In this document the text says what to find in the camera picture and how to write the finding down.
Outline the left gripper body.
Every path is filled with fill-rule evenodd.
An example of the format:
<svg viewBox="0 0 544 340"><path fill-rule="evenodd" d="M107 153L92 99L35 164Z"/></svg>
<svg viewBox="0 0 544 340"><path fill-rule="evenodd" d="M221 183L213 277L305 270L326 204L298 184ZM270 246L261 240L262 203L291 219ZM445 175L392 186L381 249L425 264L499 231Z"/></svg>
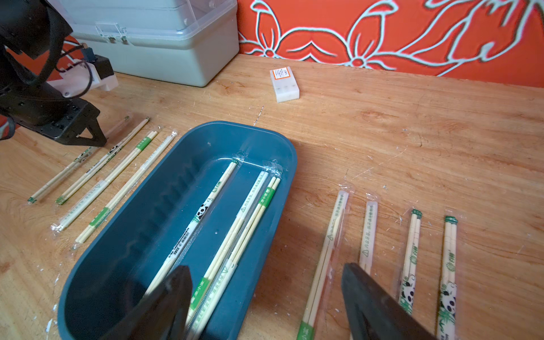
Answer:
<svg viewBox="0 0 544 340"><path fill-rule="evenodd" d="M83 99L64 99L50 85L1 89L1 115L62 145L103 147L100 110Z"/></svg>

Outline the chopstick pair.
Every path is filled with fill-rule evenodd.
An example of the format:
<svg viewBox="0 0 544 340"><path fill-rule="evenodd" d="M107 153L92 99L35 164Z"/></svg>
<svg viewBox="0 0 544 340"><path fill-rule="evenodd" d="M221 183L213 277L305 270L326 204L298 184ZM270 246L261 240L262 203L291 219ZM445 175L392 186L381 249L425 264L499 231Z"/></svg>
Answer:
<svg viewBox="0 0 544 340"><path fill-rule="evenodd" d="M364 218L364 228L358 264L367 274L371 274L375 234L378 219L377 199L370 197L370 199L366 203L365 208L366 210Z"/></svg>
<svg viewBox="0 0 544 340"><path fill-rule="evenodd" d="M439 308L437 314L436 338L455 339L456 336L456 241L458 219L445 217Z"/></svg>
<svg viewBox="0 0 544 340"><path fill-rule="evenodd" d="M113 209L125 198L129 191L143 178L146 171L158 160L159 156L167 149L174 138L178 135L176 130L165 138L162 144L148 157L147 161L140 167L138 171L130 178L130 180L121 188L121 190L110 200L105 208L89 223L85 231L75 240L75 248L78 248L85 243L94 231L101 226L106 218L113 212Z"/></svg>
<svg viewBox="0 0 544 340"><path fill-rule="evenodd" d="M119 143L117 143L107 154L105 154L95 165L93 165L85 174L75 181L60 197L55 200L58 205L63 205L68 201L80 188L83 187L98 171L100 171L109 161L111 161L123 147L130 142L136 134L150 121L147 116L133 130L128 133Z"/></svg>
<svg viewBox="0 0 544 340"><path fill-rule="evenodd" d="M57 223L51 225L53 232L62 232L69 227L107 188L108 186L122 173L136 157L153 141L158 135L158 131L151 131L144 137L133 151L127 155L121 163L115 167L109 175L100 180L65 216Z"/></svg>
<svg viewBox="0 0 544 340"><path fill-rule="evenodd" d="M416 270L419 253L421 222L422 212L418 209L413 209L409 225L409 235L402 268L402 280L398 299L399 305L408 315L413 313L413 304L415 301Z"/></svg>
<svg viewBox="0 0 544 340"><path fill-rule="evenodd" d="M338 257L347 228L346 219L351 204L350 198L354 192L353 184L348 181L339 185L339 192L327 226L310 294L297 333L297 340L320 337L322 328L320 322L325 319L329 307Z"/></svg>
<svg viewBox="0 0 544 340"><path fill-rule="evenodd" d="M115 133L120 131L124 126L127 125L128 121L132 119L131 115L125 116L117 124L115 124L109 131L106 132L106 140L112 137ZM63 178L67 177L73 170L85 162L93 153L95 153L99 147L88 147L82 154L77 156L70 164L68 164L61 172L56 174L51 178L46 184L44 184L40 189L38 189L33 195L31 195L27 202L28 205L36 203L45 193L54 188L56 185L60 184Z"/></svg>

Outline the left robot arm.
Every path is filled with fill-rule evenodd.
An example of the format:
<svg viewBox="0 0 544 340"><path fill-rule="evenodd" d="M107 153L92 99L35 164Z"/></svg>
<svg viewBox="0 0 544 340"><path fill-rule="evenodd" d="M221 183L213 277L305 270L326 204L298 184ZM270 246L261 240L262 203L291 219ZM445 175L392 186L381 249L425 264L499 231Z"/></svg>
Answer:
<svg viewBox="0 0 544 340"><path fill-rule="evenodd" d="M48 1L1 2L1 139L16 126L62 145L103 147L106 136L97 120L99 109L82 99L94 81L114 75L109 59L76 46L84 59L84 88L65 95L48 82L67 52L72 28Z"/></svg>

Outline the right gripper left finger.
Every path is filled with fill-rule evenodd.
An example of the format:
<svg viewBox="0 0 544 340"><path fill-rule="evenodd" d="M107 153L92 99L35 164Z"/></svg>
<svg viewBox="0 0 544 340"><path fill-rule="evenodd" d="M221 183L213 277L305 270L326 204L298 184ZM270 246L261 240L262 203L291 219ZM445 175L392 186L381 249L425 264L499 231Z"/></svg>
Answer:
<svg viewBox="0 0 544 340"><path fill-rule="evenodd" d="M182 339L193 282L188 266L179 266L144 297L102 339Z"/></svg>

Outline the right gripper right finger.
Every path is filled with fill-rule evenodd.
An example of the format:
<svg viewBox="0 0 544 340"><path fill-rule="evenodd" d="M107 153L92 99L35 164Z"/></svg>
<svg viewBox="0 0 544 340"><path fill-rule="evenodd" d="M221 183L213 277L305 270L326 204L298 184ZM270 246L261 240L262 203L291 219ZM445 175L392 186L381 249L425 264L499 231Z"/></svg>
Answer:
<svg viewBox="0 0 544 340"><path fill-rule="evenodd" d="M344 265L341 290L354 339L435 339L357 263Z"/></svg>

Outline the blue plastic storage box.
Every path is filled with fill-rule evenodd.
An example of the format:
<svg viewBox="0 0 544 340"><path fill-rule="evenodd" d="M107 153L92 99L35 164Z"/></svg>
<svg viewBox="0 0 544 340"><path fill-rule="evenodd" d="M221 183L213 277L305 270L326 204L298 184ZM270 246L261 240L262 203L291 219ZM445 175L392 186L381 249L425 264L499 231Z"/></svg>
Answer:
<svg viewBox="0 0 544 340"><path fill-rule="evenodd" d="M143 297L233 158L239 165L178 259L198 283L262 171L279 187L202 333L236 339L252 301L298 165L292 142L259 127L215 121L186 133L157 164L76 263L62 292L63 339L99 339Z"/></svg>

